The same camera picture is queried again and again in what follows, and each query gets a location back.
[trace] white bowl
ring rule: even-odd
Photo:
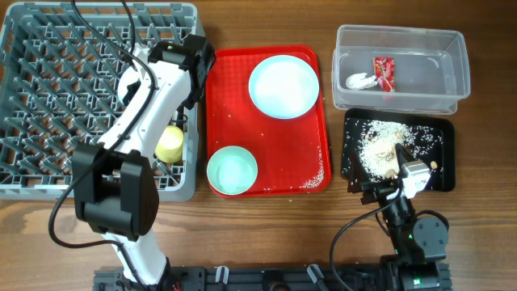
[[[208,182],[218,192],[238,195],[253,186],[259,172],[257,161],[249,150],[240,146],[226,146],[208,161]]]

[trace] red packet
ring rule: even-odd
[[[392,57],[376,57],[373,59],[373,69],[383,92],[394,92],[395,61]]]

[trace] gray dish rack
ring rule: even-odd
[[[159,40],[182,43],[189,33],[204,36],[192,4],[128,6],[137,41],[149,47]],[[128,49],[129,21],[120,3],[80,2],[78,9]],[[0,199],[62,194],[72,180],[74,148],[96,143],[124,111],[116,88],[126,66],[81,25],[69,3],[19,2],[8,9],[0,34]],[[161,201],[189,200],[195,192],[197,105],[184,115],[183,162],[151,162]]]

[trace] wooden table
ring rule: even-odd
[[[0,15],[13,1],[2,1]],[[175,266],[328,264],[331,239],[373,209],[347,193],[339,175],[344,112],[334,108],[332,52],[341,24],[457,30],[469,51],[472,94],[446,116],[456,127],[456,189],[429,192],[416,209],[451,223],[447,262],[455,290],[517,288],[517,2],[512,1],[197,1],[216,48],[307,44],[318,55],[333,179],[321,193],[224,200],[200,172],[187,203],[164,203],[155,221],[160,248]],[[206,157],[200,162],[206,164]],[[111,247],[68,250],[47,234],[52,202],[0,201],[0,290],[91,290],[93,271],[120,266]],[[58,234],[69,242],[98,239],[70,203]],[[375,220],[359,223],[338,245],[336,260],[375,263],[392,253]]]

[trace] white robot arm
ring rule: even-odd
[[[126,139],[74,189],[75,209],[78,219],[88,222],[93,231],[124,245],[126,258],[136,271],[121,250],[114,248],[127,279],[136,282],[136,273],[144,285],[171,290],[169,263],[152,230],[159,199],[149,160],[177,109],[191,109],[203,96],[215,53],[204,37],[189,35],[183,45],[160,42],[149,49],[137,44],[133,54],[157,81],[152,99]],[[151,77],[137,63],[124,72],[118,88],[120,101],[127,106],[124,114],[98,145],[81,144],[76,149],[73,173],[82,173],[120,139],[148,98]],[[114,170],[120,171],[120,183],[103,178]]]

